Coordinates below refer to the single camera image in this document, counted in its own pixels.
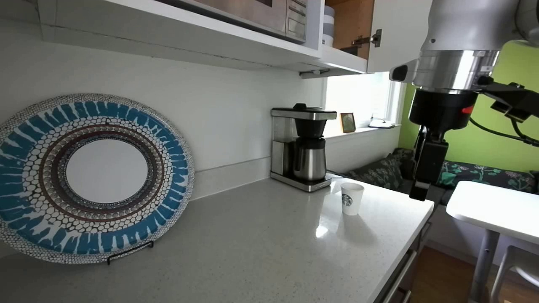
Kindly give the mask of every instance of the floor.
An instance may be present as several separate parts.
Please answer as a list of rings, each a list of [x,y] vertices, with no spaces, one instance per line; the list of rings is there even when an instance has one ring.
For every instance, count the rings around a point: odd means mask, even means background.
[[[411,303],[467,303],[472,275],[474,264],[425,247],[418,258]],[[501,303],[539,303],[539,289],[516,275],[504,282],[501,296]]]

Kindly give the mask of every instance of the cabinet door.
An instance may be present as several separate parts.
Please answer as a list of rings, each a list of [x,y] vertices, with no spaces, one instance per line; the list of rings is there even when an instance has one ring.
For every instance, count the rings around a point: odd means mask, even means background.
[[[371,43],[368,72],[393,70],[420,56],[433,0],[376,0],[371,33],[383,30],[381,45]]]

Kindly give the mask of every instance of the wall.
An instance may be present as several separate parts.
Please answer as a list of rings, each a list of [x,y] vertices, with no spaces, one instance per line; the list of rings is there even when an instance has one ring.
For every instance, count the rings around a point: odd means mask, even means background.
[[[0,18],[0,122],[61,94],[132,97],[166,114],[184,132],[196,161],[194,198],[268,178],[272,107],[324,104],[322,78],[51,43],[29,21],[33,13],[26,19]],[[396,141],[398,131],[329,139],[329,168],[368,163],[391,151]],[[0,243],[0,257],[7,253],[12,250]]]
[[[497,82],[519,82],[528,88],[539,90],[539,48],[507,43],[501,51],[494,77]],[[408,120],[411,97],[413,87],[408,87],[400,146],[413,146],[418,131],[418,126]],[[497,131],[514,132],[511,120],[491,109],[491,104],[489,97],[479,97],[474,119]],[[523,131],[539,137],[539,119],[529,117],[523,122]],[[447,141],[450,142],[449,159],[523,171],[539,168],[538,147],[486,132],[472,122],[465,129],[449,131]]]

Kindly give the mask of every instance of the white cup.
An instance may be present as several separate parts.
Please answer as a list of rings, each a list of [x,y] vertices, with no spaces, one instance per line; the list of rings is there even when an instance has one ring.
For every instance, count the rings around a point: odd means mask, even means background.
[[[341,184],[342,189],[342,211],[347,215],[359,213],[359,203],[364,196],[366,188],[361,183],[346,181]]]

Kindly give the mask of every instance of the decorative plate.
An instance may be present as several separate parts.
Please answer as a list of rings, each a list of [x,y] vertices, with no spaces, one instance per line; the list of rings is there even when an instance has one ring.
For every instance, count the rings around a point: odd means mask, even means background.
[[[38,258],[102,262],[152,242],[193,183],[184,136],[125,97],[61,95],[0,127],[0,238]]]

